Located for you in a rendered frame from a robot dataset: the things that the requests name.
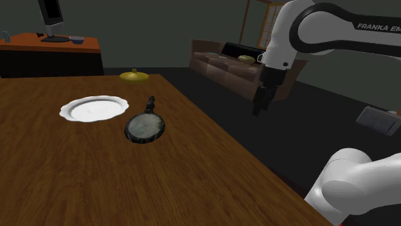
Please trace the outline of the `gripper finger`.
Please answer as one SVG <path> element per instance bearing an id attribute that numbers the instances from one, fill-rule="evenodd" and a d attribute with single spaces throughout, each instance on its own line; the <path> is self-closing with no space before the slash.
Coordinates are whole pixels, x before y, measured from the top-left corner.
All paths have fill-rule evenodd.
<path id="1" fill-rule="evenodd" d="M 258 87 L 253 98 L 254 116 L 258 116 L 261 110 L 266 110 L 271 101 L 271 89 L 264 86 Z"/>

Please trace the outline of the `brown sofa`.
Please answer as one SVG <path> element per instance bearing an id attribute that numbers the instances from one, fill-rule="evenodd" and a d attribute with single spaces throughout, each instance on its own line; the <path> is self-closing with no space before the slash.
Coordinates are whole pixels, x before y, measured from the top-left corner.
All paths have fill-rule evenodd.
<path id="1" fill-rule="evenodd" d="M 262 84 L 262 65 L 246 64 L 238 57 L 257 58 L 262 53 L 262 49 L 231 42 L 191 39 L 189 68 L 251 101 Z"/>

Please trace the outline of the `wooden framed window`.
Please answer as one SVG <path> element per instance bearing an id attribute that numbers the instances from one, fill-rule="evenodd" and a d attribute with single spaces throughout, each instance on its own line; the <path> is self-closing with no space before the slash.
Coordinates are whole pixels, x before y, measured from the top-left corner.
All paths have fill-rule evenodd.
<path id="1" fill-rule="evenodd" d="M 271 41 L 272 29 L 276 22 L 277 16 L 285 3 L 273 3 L 271 0 L 245 0 L 245 10 L 242 20 L 241 30 L 238 38 L 238 44 L 243 43 L 244 31 L 246 27 L 247 18 L 249 15 L 249 8 L 251 2 L 259 2 L 263 4 L 263 22 L 260 26 L 258 34 L 258 41 L 256 47 L 258 49 L 266 49 Z"/>

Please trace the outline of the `grey box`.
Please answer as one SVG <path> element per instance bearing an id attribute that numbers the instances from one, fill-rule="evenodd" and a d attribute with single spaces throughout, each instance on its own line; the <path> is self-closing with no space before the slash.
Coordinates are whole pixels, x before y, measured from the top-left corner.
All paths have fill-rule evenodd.
<path id="1" fill-rule="evenodd" d="M 401 128 L 401 116 L 395 111 L 367 106 L 356 119 L 356 123 L 380 134 L 392 136 Z"/>

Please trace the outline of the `black frying pan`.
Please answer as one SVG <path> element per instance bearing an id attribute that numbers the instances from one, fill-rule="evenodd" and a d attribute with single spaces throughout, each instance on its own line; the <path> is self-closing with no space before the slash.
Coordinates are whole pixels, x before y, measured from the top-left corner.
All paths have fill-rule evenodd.
<path id="1" fill-rule="evenodd" d="M 149 97 L 145 110 L 131 117 L 125 125 L 125 137 L 136 144 L 146 144 L 160 138 L 165 131 L 164 119 L 154 112 L 155 98 Z"/>

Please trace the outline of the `yellow lid with knob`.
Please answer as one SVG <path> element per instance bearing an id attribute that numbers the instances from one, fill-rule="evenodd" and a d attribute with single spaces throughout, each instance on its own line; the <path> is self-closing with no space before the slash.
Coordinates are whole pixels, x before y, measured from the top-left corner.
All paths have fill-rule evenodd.
<path id="1" fill-rule="evenodd" d="M 137 69 L 132 69 L 131 72 L 121 73 L 119 78 L 127 83 L 143 83 L 149 79 L 149 75 L 138 72 Z"/>

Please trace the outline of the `white scalloped plate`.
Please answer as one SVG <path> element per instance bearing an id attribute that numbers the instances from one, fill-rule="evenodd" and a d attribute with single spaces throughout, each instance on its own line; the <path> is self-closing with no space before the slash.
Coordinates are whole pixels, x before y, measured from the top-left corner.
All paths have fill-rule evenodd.
<path id="1" fill-rule="evenodd" d="M 112 119 L 129 107 L 127 100 L 117 96 L 88 96 L 70 101 L 59 115 L 68 121 L 92 123 Z"/>

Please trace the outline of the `orange-topped black sideboard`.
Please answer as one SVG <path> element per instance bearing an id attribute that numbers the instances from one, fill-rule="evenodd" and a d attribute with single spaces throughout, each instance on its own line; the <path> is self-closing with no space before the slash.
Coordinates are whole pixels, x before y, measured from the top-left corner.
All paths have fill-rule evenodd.
<path id="1" fill-rule="evenodd" d="M 0 36 L 0 77 L 34 78 L 103 75 L 98 39 L 63 36 L 59 0 L 37 0 L 46 33 Z"/>

